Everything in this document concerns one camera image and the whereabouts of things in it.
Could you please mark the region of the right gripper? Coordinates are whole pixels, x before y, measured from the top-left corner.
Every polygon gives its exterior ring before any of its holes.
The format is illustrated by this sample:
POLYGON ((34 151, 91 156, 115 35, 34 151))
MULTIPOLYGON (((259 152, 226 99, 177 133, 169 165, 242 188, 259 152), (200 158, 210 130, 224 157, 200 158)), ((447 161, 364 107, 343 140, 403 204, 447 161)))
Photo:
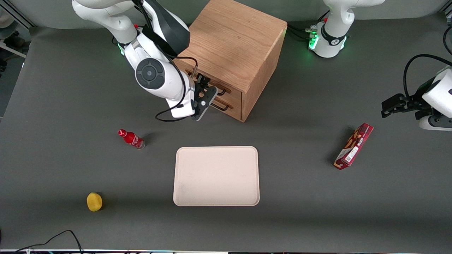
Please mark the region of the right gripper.
POLYGON ((204 89, 208 89, 210 78, 203 74, 197 74, 196 85, 201 89, 195 90, 194 83, 185 85, 185 92, 182 89, 180 98, 166 99, 171 109, 173 118, 190 117, 194 114, 194 106, 206 106, 206 100, 203 98, 204 89))

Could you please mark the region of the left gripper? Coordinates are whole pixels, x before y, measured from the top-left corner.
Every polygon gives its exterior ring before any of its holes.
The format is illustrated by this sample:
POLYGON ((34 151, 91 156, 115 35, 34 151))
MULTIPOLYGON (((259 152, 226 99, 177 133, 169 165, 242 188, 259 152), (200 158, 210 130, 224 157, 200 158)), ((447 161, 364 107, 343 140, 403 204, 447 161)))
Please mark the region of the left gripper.
POLYGON ((405 97, 398 93, 381 103, 382 118, 386 118, 396 113, 406 113, 416 111, 416 120, 431 115, 442 115, 447 118, 452 117, 452 71, 451 67, 445 67, 436 73, 436 76, 426 81, 420 87, 421 99, 425 102, 426 108, 421 106, 416 96, 405 97))

